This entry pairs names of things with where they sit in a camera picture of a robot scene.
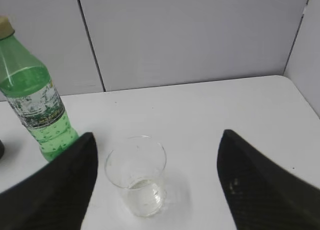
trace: white wall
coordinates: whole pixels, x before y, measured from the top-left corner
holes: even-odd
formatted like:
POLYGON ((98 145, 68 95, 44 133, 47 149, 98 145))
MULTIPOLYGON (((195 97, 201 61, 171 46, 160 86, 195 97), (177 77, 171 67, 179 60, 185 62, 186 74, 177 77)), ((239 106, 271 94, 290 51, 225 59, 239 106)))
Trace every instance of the white wall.
POLYGON ((81 0, 107 90, 283 73, 306 0, 81 0))
POLYGON ((60 94, 102 91, 77 0, 0 0, 0 14, 48 67, 60 94))
POLYGON ((285 71, 320 116, 320 0, 310 0, 285 71))

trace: glass rim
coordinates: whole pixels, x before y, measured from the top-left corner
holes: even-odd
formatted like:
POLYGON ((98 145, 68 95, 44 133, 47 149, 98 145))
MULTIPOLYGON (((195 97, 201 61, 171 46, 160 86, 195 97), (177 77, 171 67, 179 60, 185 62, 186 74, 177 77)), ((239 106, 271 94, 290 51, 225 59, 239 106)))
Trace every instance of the glass rim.
MULTIPOLYGON (((151 136, 148 136, 148 135, 138 135, 138 136, 130 136, 130 137, 127 137, 125 138, 125 140, 130 140, 130 139, 138 139, 138 138, 146 138, 146 139, 150 139, 150 140, 153 140, 154 139, 151 137, 151 136)), ((161 171, 159 172, 159 174, 155 177, 155 179, 158 179, 159 177, 161 177, 161 175, 163 174, 165 168, 166 168, 166 165, 167 165, 167 153, 166 153, 166 150, 164 148, 164 146, 158 142, 158 141, 154 141, 155 144, 159 145, 159 147, 162 149, 163 153, 164 153, 164 163, 163 163, 163 167, 161 169, 161 171)), ((117 150, 116 149, 113 149, 109 154, 108 156, 106 157, 106 160, 105 160, 105 163, 104 163, 104 174, 106 175, 106 177, 108 178, 108 180, 110 181, 110 183, 112 183, 114 186, 116 186, 117 188, 119 189, 122 189, 122 190, 130 190, 130 191, 136 191, 136 190, 141 190, 141 189, 144 189, 148 186, 150 186, 151 184, 153 183, 149 183, 147 185, 144 185, 142 187, 138 187, 138 188, 134 188, 134 189, 131 189, 129 187, 122 187, 122 186, 119 186, 118 184, 114 183, 110 177, 108 176, 108 172, 107 172, 107 162, 109 160, 109 158, 111 157, 112 153, 116 152, 117 150)))

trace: black object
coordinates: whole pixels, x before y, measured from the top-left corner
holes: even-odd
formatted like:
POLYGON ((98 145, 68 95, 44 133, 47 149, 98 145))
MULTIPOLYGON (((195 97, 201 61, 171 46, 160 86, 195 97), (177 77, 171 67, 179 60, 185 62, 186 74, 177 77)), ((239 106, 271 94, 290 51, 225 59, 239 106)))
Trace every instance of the black object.
POLYGON ((92 133, 0 194, 0 230, 79 230, 98 173, 92 133))
POLYGON ((320 230, 320 191, 232 130, 224 131, 217 171, 238 230, 320 230))
POLYGON ((5 146, 4 144, 0 141, 0 159, 2 158, 2 156, 5 153, 5 146))

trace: clear glass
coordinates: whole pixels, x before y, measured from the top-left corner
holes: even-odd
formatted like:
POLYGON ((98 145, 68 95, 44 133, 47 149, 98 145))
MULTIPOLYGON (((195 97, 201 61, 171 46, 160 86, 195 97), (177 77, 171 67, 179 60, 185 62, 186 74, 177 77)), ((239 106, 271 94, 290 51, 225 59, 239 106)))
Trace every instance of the clear glass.
POLYGON ((105 174, 128 208, 140 217, 156 214, 166 191, 164 147, 149 136, 134 136, 117 145, 106 159, 105 174))

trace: water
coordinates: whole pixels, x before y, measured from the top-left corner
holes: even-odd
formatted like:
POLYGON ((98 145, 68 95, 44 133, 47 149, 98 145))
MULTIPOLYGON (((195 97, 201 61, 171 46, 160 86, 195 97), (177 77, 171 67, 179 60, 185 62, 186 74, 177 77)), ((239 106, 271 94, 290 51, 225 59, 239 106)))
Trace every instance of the water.
POLYGON ((78 138, 45 66, 20 69, 0 83, 0 90, 47 161, 78 138))
POLYGON ((156 214, 164 203, 164 188, 151 179, 142 179, 128 190, 127 202, 131 211, 141 217, 156 214))
POLYGON ((40 151, 48 162, 51 162, 78 138, 77 132, 70 125, 66 111, 55 123, 28 130, 40 144, 40 151))

